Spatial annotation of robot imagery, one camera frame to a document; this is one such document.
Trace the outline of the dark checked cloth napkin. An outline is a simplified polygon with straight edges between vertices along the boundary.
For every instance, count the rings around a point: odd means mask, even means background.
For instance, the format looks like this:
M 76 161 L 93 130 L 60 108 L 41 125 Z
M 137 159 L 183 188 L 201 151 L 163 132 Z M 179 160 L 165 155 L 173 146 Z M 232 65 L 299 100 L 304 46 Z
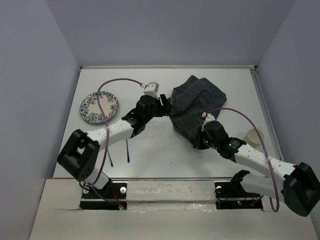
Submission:
M 172 111 L 169 115 L 174 130 L 193 143 L 198 128 L 202 126 L 202 114 L 215 110 L 213 116 L 218 117 L 227 102 L 227 95 L 207 78 L 191 75 L 186 82 L 173 88 L 169 103 Z

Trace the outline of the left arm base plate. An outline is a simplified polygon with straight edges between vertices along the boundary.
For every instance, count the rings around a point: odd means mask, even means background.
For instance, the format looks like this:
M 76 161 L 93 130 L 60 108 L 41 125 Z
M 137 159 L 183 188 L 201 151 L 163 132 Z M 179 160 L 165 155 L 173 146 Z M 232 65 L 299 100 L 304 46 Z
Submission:
M 87 183 L 80 182 L 81 198 L 79 208 L 82 210 L 108 210 L 125 211 L 127 209 L 127 188 L 126 181 L 114 181 L 111 189 L 106 193 L 91 188 Z

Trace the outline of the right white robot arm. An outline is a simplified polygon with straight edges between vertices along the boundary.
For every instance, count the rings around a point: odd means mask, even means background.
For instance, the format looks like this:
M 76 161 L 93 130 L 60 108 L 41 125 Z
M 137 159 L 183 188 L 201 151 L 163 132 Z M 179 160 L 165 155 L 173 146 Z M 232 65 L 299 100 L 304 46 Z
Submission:
M 311 166 L 266 157 L 245 141 L 228 136 L 223 125 L 216 120 L 206 121 L 198 128 L 193 146 L 198 150 L 212 148 L 222 158 L 261 174 L 257 176 L 248 170 L 236 173 L 230 183 L 235 196 L 257 193 L 279 199 L 301 217 L 307 217 L 320 201 L 320 181 Z

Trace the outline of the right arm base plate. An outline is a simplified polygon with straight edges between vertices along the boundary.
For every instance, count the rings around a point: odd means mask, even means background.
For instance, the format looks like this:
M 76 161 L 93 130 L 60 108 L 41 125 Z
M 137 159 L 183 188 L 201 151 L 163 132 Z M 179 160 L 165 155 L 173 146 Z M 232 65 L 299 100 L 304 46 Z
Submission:
M 241 186 L 241 181 L 250 172 L 241 170 L 230 181 L 220 181 L 214 184 L 215 206 L 217 210 L 263 210 L 262 196 L 247 192 Z

